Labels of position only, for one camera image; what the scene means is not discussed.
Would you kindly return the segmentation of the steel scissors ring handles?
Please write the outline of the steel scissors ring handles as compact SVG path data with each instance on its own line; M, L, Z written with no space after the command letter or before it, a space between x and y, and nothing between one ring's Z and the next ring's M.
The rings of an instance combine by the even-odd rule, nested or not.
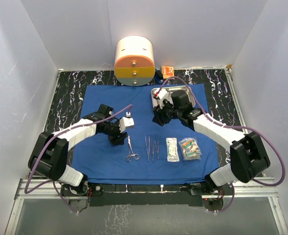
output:
M128 154L125 156L125 161L130 162L132 160L133 154Z

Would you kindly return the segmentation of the steel forceps ring handles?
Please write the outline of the steel forceps ring handles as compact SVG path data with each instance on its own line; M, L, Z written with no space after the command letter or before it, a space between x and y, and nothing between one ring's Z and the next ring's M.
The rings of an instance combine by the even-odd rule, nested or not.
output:
M139 154L136 154L136 153L134 153L134 151L133 151L130 136L128 136L128 147L129 147L129 154L133 154L132 159L134 159L134 160L139 160L139 158L140 158Z

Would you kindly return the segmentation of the long serrated steel forceps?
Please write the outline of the long serrated steel forceps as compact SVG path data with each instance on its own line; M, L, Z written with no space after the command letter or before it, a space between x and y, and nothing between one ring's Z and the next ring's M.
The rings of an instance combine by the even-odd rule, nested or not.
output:
M147 152L147 158L148 162L150 161L150 137L145 136L145 145L146 145L146 152Z

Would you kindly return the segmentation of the steel tweezers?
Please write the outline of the steel tweezers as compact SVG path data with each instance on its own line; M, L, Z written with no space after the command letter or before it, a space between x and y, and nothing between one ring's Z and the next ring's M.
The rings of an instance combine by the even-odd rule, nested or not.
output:
M158 141L155 141L155 151L157 154L157 159L159 159L159 142Z
M151 141L151 152L152 152L152 161L154 161L154 155L155 155L155 142Z

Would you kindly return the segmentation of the blue surgical cloth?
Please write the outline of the blue surgical cloth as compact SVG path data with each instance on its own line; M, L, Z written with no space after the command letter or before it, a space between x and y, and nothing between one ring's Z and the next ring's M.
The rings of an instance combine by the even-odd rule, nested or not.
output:
M72 167L87 175L90 183L134 184L134 185L177 185L197 183L219 167L216 143L203 134L185 127L177 119L160 126L152 121L152 86L88 86L81 116L98 110L101 104L120 111L132 104L131 116L134 127L127 130L134 153L139 160L125 161L129 154L128 138L124 145L112 146L105 134L96 134L77 144L74 148ZM159 159L155 151L154 161L150 146L148 162L145 136L159 142ZM201 150L198 160L179 162L167 161L166 138L193 138Z

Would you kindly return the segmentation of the long white green pouch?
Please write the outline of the long white green pouch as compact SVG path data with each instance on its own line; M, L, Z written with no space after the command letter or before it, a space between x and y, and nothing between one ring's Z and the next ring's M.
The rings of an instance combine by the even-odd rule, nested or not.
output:
M166 138L166 146L167 146L167 161L172 163L179 162L177 139Z

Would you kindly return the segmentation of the steel instrument tray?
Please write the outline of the steel instrument tray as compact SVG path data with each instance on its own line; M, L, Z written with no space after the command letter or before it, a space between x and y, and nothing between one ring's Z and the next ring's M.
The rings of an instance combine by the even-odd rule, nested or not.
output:
M176 91L184 91L187 94L188 99L192 103L193 107L196 105L196 102L195 102L195 99L194 99L194 96L193 96L191 89L186 87L186 86L171 86L171 87L163 87L162 89L166 90L171 95L172 95L172 93L174 93ZM154 99L154 93L155 93L155 91L158 91L158 90L159 90L159 88L153 88L151 90L151 98L152 98L153 108L158 106L158 101L156 99Z

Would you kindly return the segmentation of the white blue supply packet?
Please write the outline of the white blue supply packet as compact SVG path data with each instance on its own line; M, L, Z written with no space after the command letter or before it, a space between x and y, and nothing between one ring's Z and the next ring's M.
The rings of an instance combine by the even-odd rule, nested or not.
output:
M179 142L182 155L185 159L197 159L201 156L201 150L196 139L184 138Z

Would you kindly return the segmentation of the green clear supply packet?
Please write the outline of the green clear supply packet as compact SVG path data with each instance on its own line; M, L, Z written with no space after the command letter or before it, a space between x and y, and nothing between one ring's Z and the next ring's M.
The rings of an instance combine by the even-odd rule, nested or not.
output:
M195 141L194 140L187 140L187 141L180 141L179 142L181 152L183 158L188 160L195 156L196 149L195 149Z

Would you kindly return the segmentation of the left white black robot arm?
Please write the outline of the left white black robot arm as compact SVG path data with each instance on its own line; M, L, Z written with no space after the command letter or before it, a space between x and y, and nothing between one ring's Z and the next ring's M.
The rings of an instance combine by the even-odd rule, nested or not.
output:
M134 126L131 118L132 105L118 112L101 104L96 112L81 118L77 123L54 133L42 132L34 146L28 167L29 180L35 173L49 181L60 182L77 195L88 190L88 177L67 163L68 152L77 144L96 134L108 136L111 145L123 145L127 137L126 129Z

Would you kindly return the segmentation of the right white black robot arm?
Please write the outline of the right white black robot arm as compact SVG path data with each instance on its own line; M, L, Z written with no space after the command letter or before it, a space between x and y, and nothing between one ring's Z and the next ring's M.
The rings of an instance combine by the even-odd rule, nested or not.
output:
M221 145L230 154L230 163L205 176L205 189L217 194L223 185L240 181L248 183L270 167L270 160L259 134L245 134L227 128L195 108L184 90L152 89L153 122L163 126L173 119L191 130L201 133Z

